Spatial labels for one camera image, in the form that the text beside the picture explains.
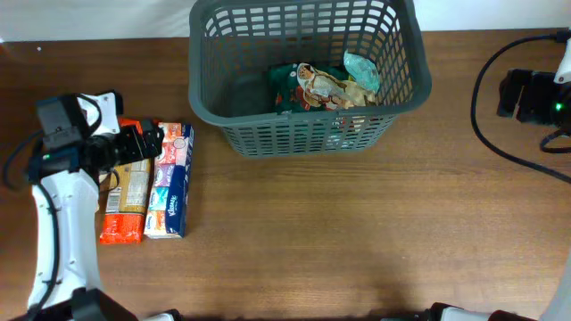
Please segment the Kleenex tissue multipack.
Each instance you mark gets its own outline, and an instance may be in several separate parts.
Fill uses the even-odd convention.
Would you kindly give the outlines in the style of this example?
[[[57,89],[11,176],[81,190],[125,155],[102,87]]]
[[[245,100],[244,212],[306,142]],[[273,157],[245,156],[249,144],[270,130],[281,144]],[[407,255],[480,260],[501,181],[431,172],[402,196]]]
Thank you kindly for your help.
[[[145,218],[144,235],[151,239],[182,238],[194,153],[190,124],[161,122],[161,154],[154,161],[154,179]]]

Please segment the grey plastic lattice basket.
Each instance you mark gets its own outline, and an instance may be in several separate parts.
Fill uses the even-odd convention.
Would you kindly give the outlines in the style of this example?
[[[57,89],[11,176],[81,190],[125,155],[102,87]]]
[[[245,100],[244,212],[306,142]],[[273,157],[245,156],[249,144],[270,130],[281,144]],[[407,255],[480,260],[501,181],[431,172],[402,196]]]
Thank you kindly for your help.
[[[432,89],[411,0],[199,1],[189,29],[191,107],[247,157],[369,148]],[[346,50],[377,66],[377,105],[276,113],[271,69],[307,62],[348,78]]]

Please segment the beige cookie snack bag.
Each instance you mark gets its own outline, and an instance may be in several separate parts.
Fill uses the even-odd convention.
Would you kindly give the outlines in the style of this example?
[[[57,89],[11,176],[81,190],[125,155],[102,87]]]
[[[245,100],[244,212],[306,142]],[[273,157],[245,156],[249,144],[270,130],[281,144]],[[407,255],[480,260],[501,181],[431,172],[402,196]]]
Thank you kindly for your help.
[[[323,107],[328,111],[377,105],[377,96],[351,80],[339,80],[308,63],[300,63],[296,77],[304,109]]]

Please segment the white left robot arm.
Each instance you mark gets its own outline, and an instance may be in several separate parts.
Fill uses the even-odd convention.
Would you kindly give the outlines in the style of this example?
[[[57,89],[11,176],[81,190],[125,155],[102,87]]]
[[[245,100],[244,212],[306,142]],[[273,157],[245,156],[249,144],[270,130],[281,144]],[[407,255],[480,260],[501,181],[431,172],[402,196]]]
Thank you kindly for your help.
[[[164,132],[152,120],[117,135],[82,136],[46,146],[29,160],[37,209],[37,267],[27,320],[133,320],[135,315],[102,290],[95,213],[101,172],[158,156]]]

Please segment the teal white small packet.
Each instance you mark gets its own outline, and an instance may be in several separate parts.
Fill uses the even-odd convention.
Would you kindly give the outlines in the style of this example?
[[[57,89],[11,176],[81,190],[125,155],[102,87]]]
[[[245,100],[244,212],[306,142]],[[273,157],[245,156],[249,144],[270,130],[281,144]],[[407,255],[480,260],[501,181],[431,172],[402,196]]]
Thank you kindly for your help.
[[[358,85],[374,94],[379,91],[380,75],[372,61],[346,50],[343,65]]]

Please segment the spaghetti packet red ends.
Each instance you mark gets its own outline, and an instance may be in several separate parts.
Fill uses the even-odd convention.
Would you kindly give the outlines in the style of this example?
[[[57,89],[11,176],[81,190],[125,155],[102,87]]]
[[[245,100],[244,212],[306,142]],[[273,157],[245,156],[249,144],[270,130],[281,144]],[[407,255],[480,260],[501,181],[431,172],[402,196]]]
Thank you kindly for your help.
[[[140,243],[144,234],[146,205],[151,177],[151,160],[135,161],[115,167],[108,186],[101,244]]]

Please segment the beige brown snack bag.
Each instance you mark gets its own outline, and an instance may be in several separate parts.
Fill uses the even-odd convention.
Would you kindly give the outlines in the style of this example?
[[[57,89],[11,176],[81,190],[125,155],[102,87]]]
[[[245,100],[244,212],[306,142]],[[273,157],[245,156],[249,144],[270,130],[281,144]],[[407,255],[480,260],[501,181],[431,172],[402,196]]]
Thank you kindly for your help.
[[[100,193],[108,193],[117,187],[119,177],[117,171],[102,173],[98,177]]]

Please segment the green Nescafe coffee bag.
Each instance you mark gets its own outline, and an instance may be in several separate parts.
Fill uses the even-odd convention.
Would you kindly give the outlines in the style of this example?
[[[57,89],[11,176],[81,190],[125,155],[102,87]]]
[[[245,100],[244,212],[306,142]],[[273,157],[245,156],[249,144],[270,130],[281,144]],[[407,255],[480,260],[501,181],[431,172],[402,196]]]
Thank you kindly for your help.
[[[327,111],[323,107],[310,108],[308,111],[304,109],[305,102],[302,99],[301,89],[295,73],[299,64],[293,63],[278,66],[269,71],[269,85],[276,113]],[[332,76],[339,80],[349,80],[347,78],[338,78],[335,75]]]

